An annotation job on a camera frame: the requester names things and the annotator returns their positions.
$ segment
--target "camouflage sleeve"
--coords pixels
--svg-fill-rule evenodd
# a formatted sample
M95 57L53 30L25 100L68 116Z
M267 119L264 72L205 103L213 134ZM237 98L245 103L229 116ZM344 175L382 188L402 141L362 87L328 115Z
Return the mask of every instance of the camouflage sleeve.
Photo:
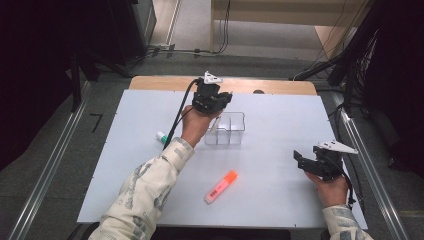
M372 240L371 236L361 229L352 211L346 206L328 207L324 208L322 212L331 240Z
M174 138L159 156L136 168L89 240L150 239L178 174L193 154L190 144Z

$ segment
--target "sleeve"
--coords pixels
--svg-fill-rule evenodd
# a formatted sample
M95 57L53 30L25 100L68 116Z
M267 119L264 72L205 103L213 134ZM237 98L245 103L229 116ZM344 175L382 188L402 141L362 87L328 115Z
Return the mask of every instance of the sleeve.
M89 240L150 239L179 172L193 154L190 144L174 138L159 156L136 168Z
M368 233L364 232L351 210L346 206L338 205L324 208L325 221L327 222L328 231L331 240L355 239L355 240L372 240Z

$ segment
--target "person's left hand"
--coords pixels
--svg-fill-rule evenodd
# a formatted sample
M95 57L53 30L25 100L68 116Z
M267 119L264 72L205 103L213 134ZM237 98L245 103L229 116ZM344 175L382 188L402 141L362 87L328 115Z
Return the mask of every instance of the person's left hand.
M181 115L183 118L183 133L181 138L188 142L192 147L195 147L200 139L205 135L209 128L210 122L218 117L222 111L211 115L206 115L188 105L184 108Z

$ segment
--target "orange highlighter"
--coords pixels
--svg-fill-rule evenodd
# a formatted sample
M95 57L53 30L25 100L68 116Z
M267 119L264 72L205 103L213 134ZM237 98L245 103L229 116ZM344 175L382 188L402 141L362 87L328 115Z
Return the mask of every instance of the orange highlighter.
M208 194L206 194L205 201L211 204L215 199L237 178L237 173L231 170L224 179L221 180Z

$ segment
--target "clear plastic container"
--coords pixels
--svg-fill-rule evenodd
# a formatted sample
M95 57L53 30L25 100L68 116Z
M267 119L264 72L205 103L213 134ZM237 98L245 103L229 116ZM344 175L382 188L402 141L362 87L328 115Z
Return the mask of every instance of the clear plastic container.
M218 123L212 121L205 134L205 144L208 145L228 145L241 144L244 126L244 113L223 112Z

